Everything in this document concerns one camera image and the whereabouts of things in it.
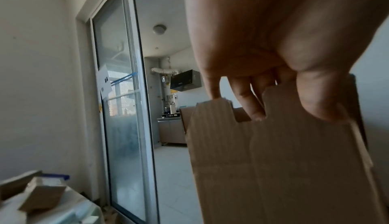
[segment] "round ceiling lamp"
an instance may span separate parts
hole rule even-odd
[[[165,33],[165,31],[166,31],[166,26],[165,25],[158,24],[158,25],[153,27],[153,32],[156,35],[163,35]]]

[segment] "glass door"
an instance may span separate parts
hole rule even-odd
[[[107,68],[112,88],[107,98],[100,97],[111,205],[135,223],[158,223],[150,116],[133,0],[107,0],[90,23],[96,70]]]

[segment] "finger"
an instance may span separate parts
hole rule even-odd
[[[262,101],[263,91],[267,87],[275,85],[275,84],[276,84],[276,77],[275,77],[274,72],[272,70],[268,70],[265,73],[251,77],[252,90],[254,91],[255,96],[260,101],[262,107],[264,107],[263,101]]]
[[[296,80],[297,72],[289,68],[289,66],[283,65],[274,68],[274,75],[277,84],[281,84],[284,82],[290,82]]]
[[[265,110],[251,91],[249,77],[228,77],[232,92],[252,120],[265,118]]]
[[[220,98],[220,77],[203,77],[204,86],[211,99]]]
[[[346,119],[338,95],[348,71],[310,71],[297,74],[297,90],[304,109],[329,122]]]

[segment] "door frame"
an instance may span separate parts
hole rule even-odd
[[[96,42],[94,35],[93,19],[96,14],[101,10],[108,0],[102,0],[97,9],[92,13],[89,18],[91,40],[92,40],[92,49],[93,49],[93,59],[95,73],[98,71],[97,64],[97,51],[96,51]],[[143,174],[143,188],[144,188],[144,199],[145,199],[145,210],[146,210],[146,223],[157,224],[159,221],[159,209],[158,209],[158,197],[156,190],[156,175],[154,167],[154,147],[152,143],[152,130],[150,123],[150,106],[147,95],[147,85],[145,78],[145,69],[143,62],[143,54],[141,48],[141,40],[139,33],[139,25],[137,19],[137,11],[135,6],[135,0],[123,0],[124,13],[126,18],[127,34],[128,41],[131,49],[131,57],[134,58],[137,62],[138,67],[138,78],[139,78],[139,90],[142,100],[142,116],[143,116],[143,126],[145,132],[145,144],[140,144],[140,153],[141,153],[141,165],[142,165],[142,174]],[[100,116],[100,127],[102,133],[102,142],[103,142],[103,152],[104,152],[104,168],[105,168],[105,182],[106,182],[106,193],[109,205],[112,203],[111,198],[111,182],[109,178],[109,162],[107,154],[107,143],[106,143],[106,133],[105,133],[105,124],[102,111],[102,100],[100,96],[100,91],[97,89],[97,99],[99,105],[99,116]],[[125,216],[120,209],[117,209],[125,217],[126,223],[134,223],[127,216]]]

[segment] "human hand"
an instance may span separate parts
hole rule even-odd
[[[265,87],[296,79],[302,106],[336,121],[338,92],[389,12],[389,0],[185,0],[194,55],[210,98],[220,78],[262,119]]]

